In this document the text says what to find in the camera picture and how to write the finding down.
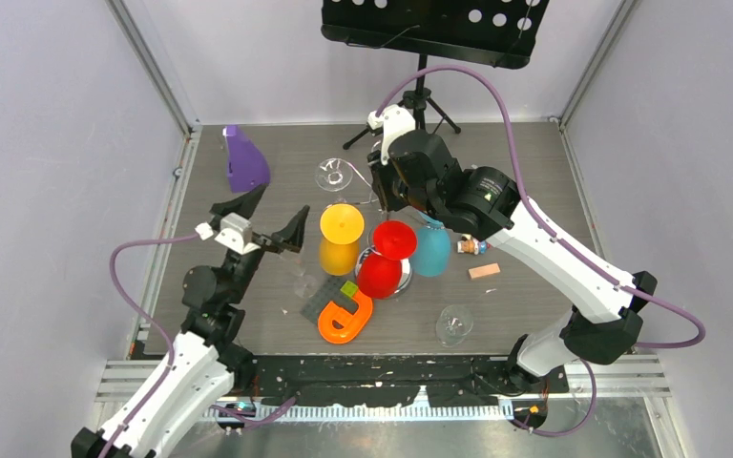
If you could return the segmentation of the red plastic wine glass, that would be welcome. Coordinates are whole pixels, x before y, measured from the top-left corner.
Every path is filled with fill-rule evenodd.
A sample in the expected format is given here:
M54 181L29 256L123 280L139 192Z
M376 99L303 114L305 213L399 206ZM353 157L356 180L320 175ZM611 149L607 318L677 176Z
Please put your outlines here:
M378 224L372 234L371 251L356 277L361 292L375 300L392 296L403 276L402 261L410 258L416 247L416 235L404 222L387 220Z

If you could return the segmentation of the clear wine glass with label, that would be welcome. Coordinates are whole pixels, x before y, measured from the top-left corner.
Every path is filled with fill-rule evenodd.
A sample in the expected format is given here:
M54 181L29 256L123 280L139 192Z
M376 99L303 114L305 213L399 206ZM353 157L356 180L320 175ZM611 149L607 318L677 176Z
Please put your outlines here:
M310 299L318 291L319 281L310 273L301 254L284 251L280 258L293 277L295 294L302 299Z

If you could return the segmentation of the blue plastic wine glass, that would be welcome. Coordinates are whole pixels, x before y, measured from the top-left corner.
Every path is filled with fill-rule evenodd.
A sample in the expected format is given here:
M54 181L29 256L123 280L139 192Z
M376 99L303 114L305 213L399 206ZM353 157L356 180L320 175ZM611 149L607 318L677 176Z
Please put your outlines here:
M409 259L411 268L418 275L427 278L441 276L450 260L450 236L445 225L424 213L424 223L415 230L416 249Z

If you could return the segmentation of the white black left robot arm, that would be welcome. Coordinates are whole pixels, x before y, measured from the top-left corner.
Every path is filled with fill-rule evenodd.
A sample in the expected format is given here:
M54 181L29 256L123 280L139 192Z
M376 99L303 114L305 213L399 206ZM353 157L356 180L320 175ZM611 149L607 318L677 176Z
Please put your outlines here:
M256 375L254 355L236 344L245 312L239 305L267 253L299 253L309 206L271 234L254 231L250 219L266 188L214 204L211 218L189 240L213 240L225 249L218 267L192 267L183 279L187 315L167 351L129 401L101 427L82 428L73 457L168 457L221 396L242 395Z

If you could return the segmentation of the yellow plastic wine glass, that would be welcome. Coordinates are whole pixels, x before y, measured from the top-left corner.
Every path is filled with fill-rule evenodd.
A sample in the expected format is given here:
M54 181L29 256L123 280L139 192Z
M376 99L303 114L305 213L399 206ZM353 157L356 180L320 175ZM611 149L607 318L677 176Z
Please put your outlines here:
M320 264L332 276L344 276L355 267L365 220L353 205L337 203L326 208L320 218L322 241Z

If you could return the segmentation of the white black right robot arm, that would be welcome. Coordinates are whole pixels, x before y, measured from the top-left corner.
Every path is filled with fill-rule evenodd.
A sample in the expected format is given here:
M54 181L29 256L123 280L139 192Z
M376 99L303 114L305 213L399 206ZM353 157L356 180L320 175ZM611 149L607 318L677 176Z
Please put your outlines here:
M469 234L523 262L572 303L555 324L518 339L506 377L531 391L554 368L582 359L611 364L634 347L643 325L640 293L655 291L646 271L611 266L550 225L516 183L493 167L463 169L442 137L416 128L383 135L367 157L381 206L410 206L456 233Z

